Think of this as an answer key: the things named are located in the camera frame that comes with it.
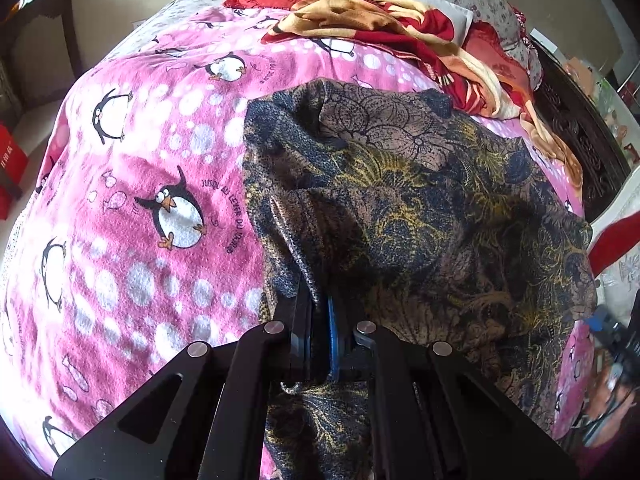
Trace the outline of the person right hand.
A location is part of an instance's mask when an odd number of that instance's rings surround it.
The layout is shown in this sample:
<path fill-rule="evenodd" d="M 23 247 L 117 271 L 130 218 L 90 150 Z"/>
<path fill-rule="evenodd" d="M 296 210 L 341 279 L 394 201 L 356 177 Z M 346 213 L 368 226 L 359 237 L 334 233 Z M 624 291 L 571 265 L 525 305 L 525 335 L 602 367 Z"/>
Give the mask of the person right hand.
<path fill-rule="evenodd" d="M 623 365 L 614 362 L 598 376 L 589 393 L 586 414 L 590 422 L 621 422 L 634 405 L 636 390 L 625 378 Z"/>

